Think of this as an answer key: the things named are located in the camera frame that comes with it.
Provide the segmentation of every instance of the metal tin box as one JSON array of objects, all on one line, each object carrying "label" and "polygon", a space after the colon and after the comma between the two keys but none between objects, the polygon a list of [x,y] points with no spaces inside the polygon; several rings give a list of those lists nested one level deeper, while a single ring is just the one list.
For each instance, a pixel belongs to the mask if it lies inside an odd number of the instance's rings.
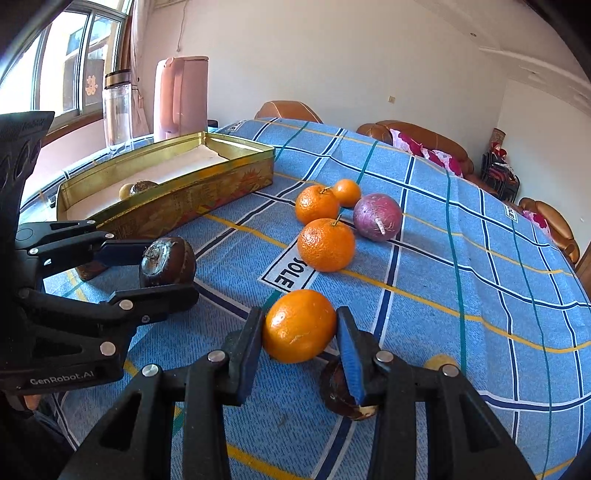
[{"label": "metal tin box", "polygon": [[[72,220],[67,211],[77,202],[203,144],[229,161],[176,177],[114,203],[91,216],[97,229],[112,232],[119,239],[155,239],[273,182],[273,147],[230,135],[200,132],[126,153],[66,180],[57,194],[57,220]],[[93,262],[77,270],[80,278],[88,280],[104,267]]]}]

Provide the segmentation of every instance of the orange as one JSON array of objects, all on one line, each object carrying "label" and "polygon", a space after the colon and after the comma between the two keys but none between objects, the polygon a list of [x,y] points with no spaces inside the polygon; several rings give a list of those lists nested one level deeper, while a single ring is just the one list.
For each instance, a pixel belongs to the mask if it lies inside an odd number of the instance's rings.
[{"label": "orange", "polygon": [[361,189],[353,180],[339,180],[331,190],[341,207],[353,208],[361,198]]},{"label": "orange", "polygon": [[262,345],[284,364],[305,362],[326,348],[336,333],[336,312],[314,290],[294,290],[277,300],[267,313]]},{"label": "orange", "polygon": [[355,255],[353,230],[332,218],[320,218],[304,227],[297,239],[301,259],[319,272],[345,268]]},{"label": "orange", "polygon": [[337,218],[340,204],[335,194],[322,185],[312,185],[298,195],[295,216],[304,225],[318,218]]}]

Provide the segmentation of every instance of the ceiling corner molding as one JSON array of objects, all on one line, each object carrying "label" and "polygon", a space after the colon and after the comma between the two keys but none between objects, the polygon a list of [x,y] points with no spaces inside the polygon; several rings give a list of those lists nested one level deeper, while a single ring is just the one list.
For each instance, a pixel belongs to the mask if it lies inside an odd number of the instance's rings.
[{"label": "ceiling corner molding", "polygon": [[584,87],[585,89],[591,91],[591,83],[589,83],[588,80],[583,79],[583,78],[579,77],[578,75],[575,75],[574,73],[569,72],[568,70],[564,70],[563,68],[558,67],[558,66],[554,65],[553,63],[549,63],[547,61],[536,59],[535,57],[531,57],[529,55],[523,55],[521,53],[517,53],[514,51],[496,50],[494,48],[488,48],[488,47],[479,47],[479,50],[481,52],[488,53],[488,54],[499,55],[499,56],[503,56],[503,57],[509,57],[512,59],[516,59],[516,60],[521,60],[521,61],[527,62],[530,65],[536,65],[536,66],[541,67],[543,69],[550,70],[554,73],[557,73],[558,75],[561,75],[561,76],[571,80],[572,82],[577,83],[578,85]]},{"label": "ceiling corner molding", "polygon": [[587,2],[564,0],[525,0],[548,23],[574,54],[591,79],[591,35]]}]

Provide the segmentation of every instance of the blue plaid tablecloth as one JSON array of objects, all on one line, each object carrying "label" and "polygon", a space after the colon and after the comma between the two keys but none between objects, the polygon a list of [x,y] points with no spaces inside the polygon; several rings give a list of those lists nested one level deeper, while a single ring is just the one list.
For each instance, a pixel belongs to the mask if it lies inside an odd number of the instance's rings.
[{"label": "blue plaid tablecloth", "polygon": [[[398,201],[392,241],[357,236],[346,270],[315,274],[306,288],[348,305],[383,348],[422,365],[452,356],[539,478],[557,479],[591,429],[591,306],[560,251],[525,218],[422,158],[328,125],[286,119],[239,122],[221,133],[276,147],[273,185],[178,229],[196,253],[201,297],[189,312],[138,329],[120,382],[51,395],[77,446],[145,364],[187,365],[241,328],[252,306],[279,290],[261,279],[301,230],[294,200],[313,183],[359,179],[364,193]],[[352,224],[352,212],[343,220]],[[137,268],[111,268],[87,283],[74,271],[46,279],[50,293],[99,301],[138,284]],[[254,389],[226,407],[233,478],[361,479],[375,420],[328,411],[318,380],[333,357],[282,365],[261,354]],[[176,410],[173,478],[181,477],[182,404]],[[417,477],[426,478],[424,408],[417,408]]]}]

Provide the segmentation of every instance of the red floral pillow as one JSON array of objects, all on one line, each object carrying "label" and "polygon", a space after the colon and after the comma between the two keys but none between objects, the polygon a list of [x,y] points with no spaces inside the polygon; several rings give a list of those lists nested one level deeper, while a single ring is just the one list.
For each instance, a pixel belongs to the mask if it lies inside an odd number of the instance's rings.
[{"label": "red floral pillow", "polygon": [[548,226],[548,222],[543,215],[539,213],[530,212],[529,210],[524,210],[522,216],[527,218],[530,222],[535,223],[537,226],[539,226],[542,229],[542,231],[548,236],[548,238],[552,239],[550,227]]},{"label": "red floral pillow", "polygon": [[415,142],[407,134],[398,130],[390,130],[390,133],[392,134],[395,148],[410,153],[411,155],[416,155],[417,157],[423,156],[423,152],[421,151],[423,146],[420,143]]},{"label": "red floral pillow", "polygon": [[460,163],[451,155],[440,150],[426,150],[423,148],[423,156],[441,168],[445,168],[448,172],[453,173],[456,177],[464,178]]}]

